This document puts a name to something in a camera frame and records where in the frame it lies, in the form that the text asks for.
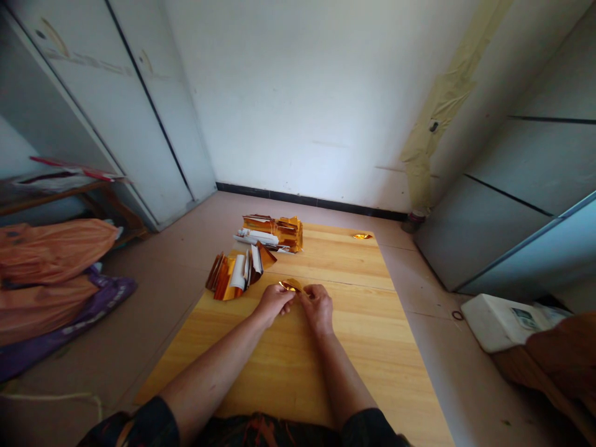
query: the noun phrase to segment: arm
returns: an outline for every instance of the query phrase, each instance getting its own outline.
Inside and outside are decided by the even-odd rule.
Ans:
[[[331,297],[320,285],[304,290],[308,295],[301,294],[300,302],[317,341],[333,416],[341,430],[351,416],[378,406],[335,336]]]
[[[290,311],[294,292],[279,284],[265,290],[255,311],[178,374],[161,392],[174,415],[180,445],[205,427],[244,368],[263,332],[278,314]]]

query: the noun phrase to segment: person's left hand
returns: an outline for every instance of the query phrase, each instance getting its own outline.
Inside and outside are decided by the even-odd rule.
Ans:
[[[275,317],[290,312],[295,296],[296,292],[287,291],[281,284],[272,284],[263,292],[261,301],[253,314],[262,317],[267,327],[270,327]]]

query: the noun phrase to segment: tiled floor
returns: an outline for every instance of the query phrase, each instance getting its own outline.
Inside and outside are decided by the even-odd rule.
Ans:
[[[243,214],[298,215],[303,222],[375,233],[395,289],[458,446],[583,445],[541,395],[504,381],[465,322],[465,297],[443,290],[398,222],[217,192],[164,232],[106,257],[105,270],[139,287],[113,314],[25,373],[12,392],[93,392],[104,413],[132,410],[138,389],[202,294],[216,254],[228,251]],[[18,446],[75,445],[95,424],[92,402],[6,402],[4,427]]]

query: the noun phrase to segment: tape on wall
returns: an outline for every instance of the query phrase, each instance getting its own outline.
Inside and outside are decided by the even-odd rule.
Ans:
[[[430,157],[476,84],[472,74],[513,0],[481,0],[447,73],[437,76],[399,160],[406,165],[413,209],[431,206]],[[428,124],[439,122],[434,132]]]

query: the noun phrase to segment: cabinet handle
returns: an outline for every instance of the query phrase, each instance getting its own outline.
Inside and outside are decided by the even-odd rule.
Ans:
[[[149,60],[149,56],[147,55],[147,53],[145,53],[145,50],[141,50],[141,53],[143,53],[143,57],[144,57],[144,59],[141,59],[141,61],[147,61],[147,68],[149,69],[149,73],[153,74],[153,67],[151,66],[151,61]]]
[[[45,28],[46,33],[50,36],[50,39],[54,44],[58,47],[60,53],[62,53],[65,57],[70,57],[70,53],[68,52],[68,48],[64,43],[64,40],[60,37],[60,34],[54,29],[50,23],[42,17],[43,27]]]

